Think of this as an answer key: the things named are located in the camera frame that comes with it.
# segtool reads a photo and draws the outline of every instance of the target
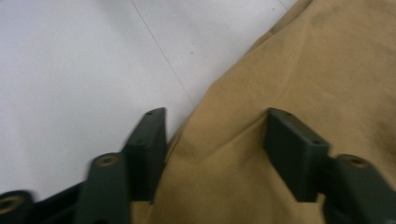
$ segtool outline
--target white surface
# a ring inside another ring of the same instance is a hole
[[[0,193],[76,184],[150,109],[167,108],[170,137],[285,12],[277,0],[0,1]]]
[[[279,0],[279,1],[287,9],[290,9],[297,2],[297,0]]]

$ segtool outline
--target screw hole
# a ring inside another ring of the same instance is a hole
[[[4,210],[12,205],[12,201],[5,201],[0,203],[0,210]]]
[[[108,155],[108,156],[99,158],[96,161],[96,164],[98,166],[110,166],[110,165],[116,163],[118,160],[119,160],[119,158],[117,156]]]
[[[367,162],[365,162],[359,158],[355,158],[355,157],[348,157],[348,158],[346,158],[346,161],[349,164],[354,165],[358,168],[366,168],[369,166],[369,164],[367,164]]]

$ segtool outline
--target white floor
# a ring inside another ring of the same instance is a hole
[[[153,108],[169,138],[294,2],[0,0],[0,193],[79,182]]]

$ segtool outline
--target khaki cloth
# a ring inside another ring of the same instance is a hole
[[[175,136],[155,204],[136,223],[323,223],[262,149],[268,107],[376,165],[396,187],[396,1],[300,0]]]

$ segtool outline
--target round hole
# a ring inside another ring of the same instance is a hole
[[[359,159],[357,157],[347,157],[346,161],[349,164],[354,165],[354,166],[356,166],[358,168],[366,168],[366,167],[369,166],[369,164],[367,162],[365,162],[365,161],[363,161],[363,160],[361,160],[361,159]]]
[[[23,204],[22,196],[10,196],[0,200],[0,215],[9,213]]]
[[[103,156],[96,161],[96,165],[98,166],[110,166],[115,164],[119,158],[115,155],[108,155],[108,156]]]
[[[4,210],[12,205],[11,201],[5,201],[0,203],[0,210]]]

